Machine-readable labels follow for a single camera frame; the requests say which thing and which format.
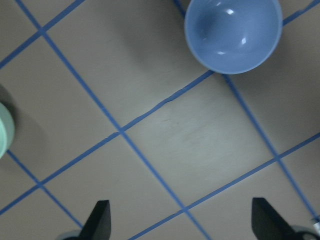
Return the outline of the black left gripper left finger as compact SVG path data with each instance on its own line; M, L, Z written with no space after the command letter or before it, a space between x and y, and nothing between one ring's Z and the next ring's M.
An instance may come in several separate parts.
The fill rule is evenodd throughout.
M83 226L78 240L109 240L111 236L111 208L109 200L99 200Z

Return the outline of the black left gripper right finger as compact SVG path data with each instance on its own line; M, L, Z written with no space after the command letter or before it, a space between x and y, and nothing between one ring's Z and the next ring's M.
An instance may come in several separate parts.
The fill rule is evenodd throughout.
M263 197L252 199L251 228L258 240L303 239Z

